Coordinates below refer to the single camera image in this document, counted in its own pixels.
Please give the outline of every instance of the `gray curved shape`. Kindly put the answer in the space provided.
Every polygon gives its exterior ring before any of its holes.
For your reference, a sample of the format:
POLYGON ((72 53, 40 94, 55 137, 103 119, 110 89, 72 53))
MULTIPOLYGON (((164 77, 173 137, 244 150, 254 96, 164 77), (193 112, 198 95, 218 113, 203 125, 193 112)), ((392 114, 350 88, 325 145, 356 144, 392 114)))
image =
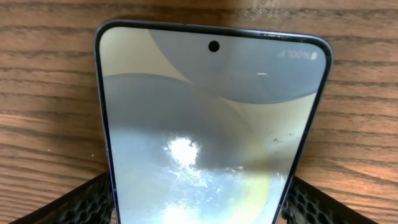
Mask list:
POLYGON ((202 222, 230 217, 244 195, 239 146, 253 136, 245 120, 194 85, 160 75, 104 77, 104 90, 122 220, 160 223, 170 204, 197 211, 202 222), (175 175, 180 167, 165 146, 176 136, 200 145, 188 169, 199 177, 175 175))
POLYGON ((150 30, 167 60, 192 83, 242 103, 281 103, 317 92, 326 66, 312 44, 150 30), (220 43, 210 52, 212 40, 220 43), (277 54, 286 50, 283 58, 277 54), (288 57, 288 50, 316 52, 316 60, 288 57))

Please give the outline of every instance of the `wooden table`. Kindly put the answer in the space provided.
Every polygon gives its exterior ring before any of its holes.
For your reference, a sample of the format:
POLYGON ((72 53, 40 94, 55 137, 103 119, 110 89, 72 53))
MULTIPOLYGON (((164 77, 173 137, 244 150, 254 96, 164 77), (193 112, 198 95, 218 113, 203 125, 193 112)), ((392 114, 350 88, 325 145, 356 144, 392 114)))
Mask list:
POLYGON ((0 0, 0 223, 106 171, 92 41, 121 15, 326 38, 335 68, 297 175, 398 222, 398 1, 0 0))

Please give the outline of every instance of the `smartphone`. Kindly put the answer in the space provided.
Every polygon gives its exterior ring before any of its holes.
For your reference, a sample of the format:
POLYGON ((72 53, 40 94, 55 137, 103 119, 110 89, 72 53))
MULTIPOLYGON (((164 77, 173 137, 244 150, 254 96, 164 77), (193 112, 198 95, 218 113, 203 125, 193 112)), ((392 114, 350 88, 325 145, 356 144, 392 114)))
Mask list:
POLYGON ((276 223, 332 67, 326 41, 114 20, 95 62, 118 223, 276 223))

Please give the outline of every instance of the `signal icon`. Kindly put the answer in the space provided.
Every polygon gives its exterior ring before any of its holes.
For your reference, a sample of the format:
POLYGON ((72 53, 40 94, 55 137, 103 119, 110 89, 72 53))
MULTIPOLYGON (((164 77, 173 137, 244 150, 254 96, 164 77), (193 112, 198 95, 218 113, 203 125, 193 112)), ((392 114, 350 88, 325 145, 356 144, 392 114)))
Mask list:
POLYGON ((277 57, 285 57, 286 50, 281 51, 277 57))

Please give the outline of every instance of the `phone frame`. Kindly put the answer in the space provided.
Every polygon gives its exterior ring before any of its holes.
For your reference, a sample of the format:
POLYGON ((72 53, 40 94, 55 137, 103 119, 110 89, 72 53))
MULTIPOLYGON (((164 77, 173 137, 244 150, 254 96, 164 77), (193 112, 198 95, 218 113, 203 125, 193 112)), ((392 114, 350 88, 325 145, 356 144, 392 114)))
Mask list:
POLYGON ((176 23, 168 23, 168 22, 137 21, 137 20, 129 20, 129 19, 114 19, 114 20, 111 20, 111 21, 108 21, 108 22, 105 22, 104 24, 102 24, 96 30, 96 33, 94 36, 94 57, 95 57, 99 103, 100 103, 100 107, 101 107, 102 124, 103 124, 104 136, 105 136, 105 147, 106 147, 107 156, 108 156, 108 165, 109 165, 109 170, 110 170, 112 193, 113 193, 113 198, 114 198, 114 209, 116 212, 116 220, 117 220, 117 223, 119 223, 119 224, 121 224, 121 221, 120 221, 120 216, 119 216, 119 205, 118 205, 118 196, 117 196, 117 190, 116 190, 116 181, 115 181, 114 170, 113 170, 111 140, 110 140, 110 136, 109 136, 108 116, 106 113, 103 75, 102 75, 101 59, 100 59, 101 37, 108 29, 111 29, 114 27, 169 30, 169 31, 190 32, 190 33, 198 33, 198 34, 214 34, 214 35, 226 35, 226 36, 233 36, 233 37, 248 37, 248 38, 254 38, 254 39, 300 42, 300 43, 309 43, 309 44, 316 45, 323 50, 323 52, 326 55, 325 71, 323 73, 322 80, 321 80, 317 95, 314 99, 314 103, 313 103, 313 106, 312 106, 312 109, 310 112, 310 116, 308 117, 308 121, 305 125, 302 139, 300 141, 300 144, 298 145, 297 153, 294 157, 292 167, 290 168, 289 175, 287 177, 286 184, 285 184, 284 190, 282 192, 282 196, 279 200, 277 211, 276 211, 273 221, 272 221, 272 223, 276 223, 277 219, 280 216, 280 213, 282 211, 281 208, 286 200, 287 192, 290 189, 295 171, 297 169, 297 166, 298 166, 301 156, 303 154, 303 149, 307 142, 308 134, 312 128, 314 117, 317 114, 320 99, 323 95, 323 92, 325 91, 328 77, 331 74, 331 68, 333 66, 333 50, 332 50, 330 44, 327 41, 325 41, 324 39, 322 39, 320 37, 312 36, 312 35, 271 32, 271 31, 263 31, 263 30, 233 29, 233 28, 225 28, 225 27, 198 26, 198 25, 176 24, 176 23))

